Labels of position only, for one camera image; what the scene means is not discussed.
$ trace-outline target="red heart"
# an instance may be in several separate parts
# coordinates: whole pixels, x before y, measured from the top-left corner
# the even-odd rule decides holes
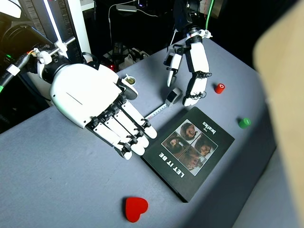
[[[139,197],[129,197],[125,203],[125,214],[130,222],[137,222],[148,209],[148,202]]]

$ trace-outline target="album cover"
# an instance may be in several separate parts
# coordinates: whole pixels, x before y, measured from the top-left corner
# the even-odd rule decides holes
[[[143,160],[189,202],[234,138],[197,107],[145,152]]]

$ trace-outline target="book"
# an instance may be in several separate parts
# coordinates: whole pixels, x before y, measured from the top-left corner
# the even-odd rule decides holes
[[[234,138],[197,107],[188,111],[142,159],[189,202]]]

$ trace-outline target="green bottle cap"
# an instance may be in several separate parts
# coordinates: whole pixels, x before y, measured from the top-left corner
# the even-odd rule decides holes
[[[251,125],[251,120],[249,118],[244,118],[238,123],[240,128],[247,128]]]

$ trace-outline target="photo grid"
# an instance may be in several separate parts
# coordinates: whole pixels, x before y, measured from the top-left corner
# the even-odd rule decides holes
[[[162,142],[162,146],[194,176],[218,147],[188,119]]]

